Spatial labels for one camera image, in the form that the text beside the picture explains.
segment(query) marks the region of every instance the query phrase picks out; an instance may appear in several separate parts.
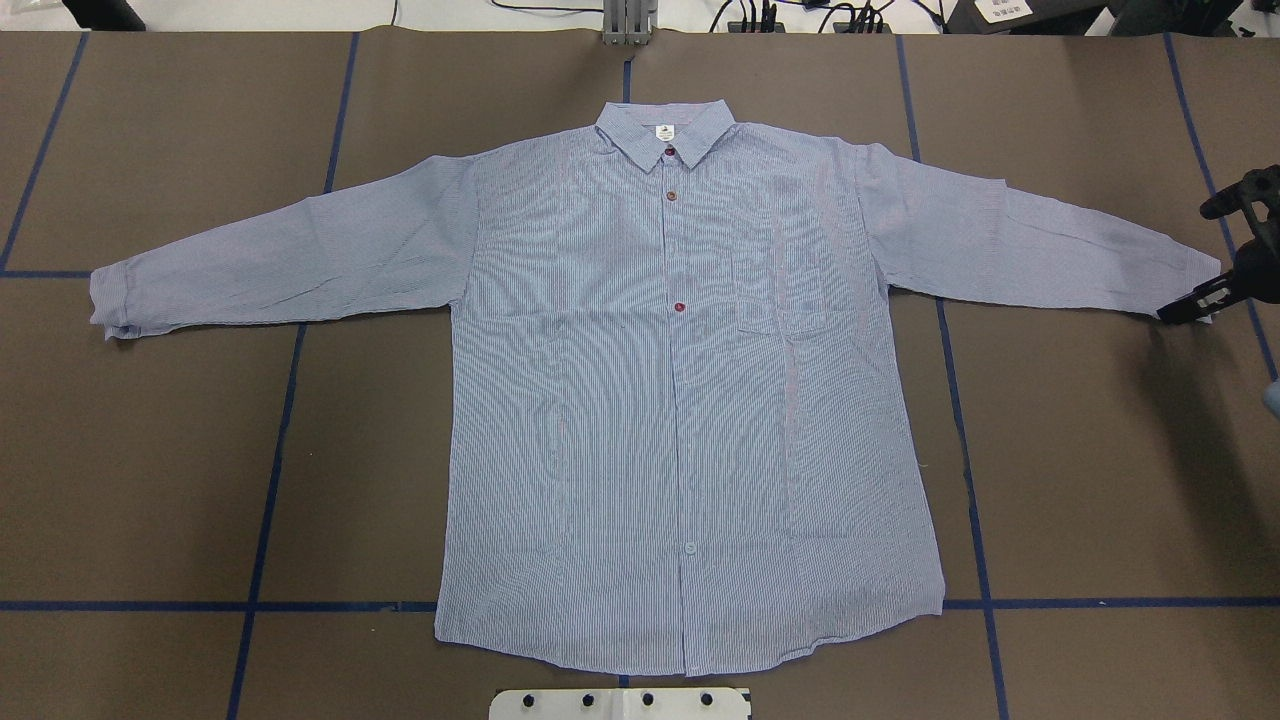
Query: chest pocket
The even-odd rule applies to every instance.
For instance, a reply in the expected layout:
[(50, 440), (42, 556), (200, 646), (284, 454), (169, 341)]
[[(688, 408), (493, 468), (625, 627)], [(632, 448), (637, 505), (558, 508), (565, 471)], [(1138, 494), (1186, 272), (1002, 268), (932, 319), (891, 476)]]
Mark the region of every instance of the chest pocket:
[(733, 254), (737, 329), (803, 337), (827, 327), (822, 252), (800, 242)]

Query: collar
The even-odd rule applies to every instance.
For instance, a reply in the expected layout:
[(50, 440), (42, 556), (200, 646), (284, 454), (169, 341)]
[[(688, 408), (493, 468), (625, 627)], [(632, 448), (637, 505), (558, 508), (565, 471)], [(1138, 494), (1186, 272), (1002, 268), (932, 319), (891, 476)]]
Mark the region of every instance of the collar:
[[(681, 127), (668, 143), (658, 140), (652, 127), (645, 127), (657, 124)], [(667, 145), (676, 149), (685, 165), (696, 167), (716, 141), (733, 127), (733, 113), (723, 100), (671, 105), (607, 102), (595, 127), (648, 173), (658, 164)]]

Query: fabric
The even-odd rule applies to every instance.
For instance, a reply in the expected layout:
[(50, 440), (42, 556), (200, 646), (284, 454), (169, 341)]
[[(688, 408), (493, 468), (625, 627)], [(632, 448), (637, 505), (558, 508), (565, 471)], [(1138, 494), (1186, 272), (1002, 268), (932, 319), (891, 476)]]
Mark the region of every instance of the fabric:
[(890, 284), (1149, 315), (1217, 273), (879, 145), (611, 104), (101, 268), (91, 292), (118, 338), (449, 305), (436, 637), (703, 675), (942, 610)]

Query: white floor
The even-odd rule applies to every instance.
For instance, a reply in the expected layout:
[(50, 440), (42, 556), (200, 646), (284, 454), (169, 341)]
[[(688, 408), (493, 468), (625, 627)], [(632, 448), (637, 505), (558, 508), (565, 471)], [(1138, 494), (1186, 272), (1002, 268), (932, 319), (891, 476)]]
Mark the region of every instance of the white floor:
[[(508, 4), (600, 6), (600, 0), (504, 0)], [(923, 0), (937, 8), (938, 0)], [(942, 0), (950, 14), (956, 0)], [(351, 31), (392, 24), (428, 31), (543, 31), (599, 29), (599, 13), (521, 12), (494, 6), (490, 0), (129, 0), (148, 29), (155, 31)], [(721, 0), (659, 0), (657, 24), (684, 32), (707, 32)], [(787, 32), (815, 32), (827, 10), (780, 5), (778, 20)], [(833, 20), (846, 19), (840, 12)], [(719, 23), (741, 18), (737, 3)], [(896, 33), (937, 33), (918, 5), (895, 0), (884, 19)], [(1280, 36), (1280, 19), (1249, 9), (1245, 0), (1231, 15), (1260, 37)], [(1091, 35), (1106, 35), (1110, 14), (1103, 12)], [(0, 0), (0, 29), (78, 29), (70, 13), (56, 0)]]

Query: white bracket with holes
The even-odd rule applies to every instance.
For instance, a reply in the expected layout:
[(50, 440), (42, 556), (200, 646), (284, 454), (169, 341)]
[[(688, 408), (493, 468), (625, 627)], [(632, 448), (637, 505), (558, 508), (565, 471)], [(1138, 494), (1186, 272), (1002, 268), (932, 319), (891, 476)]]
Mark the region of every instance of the white bracket with holes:
[(503, 691), (489, 720), (750, 720), (744, 688), (626, 688)]

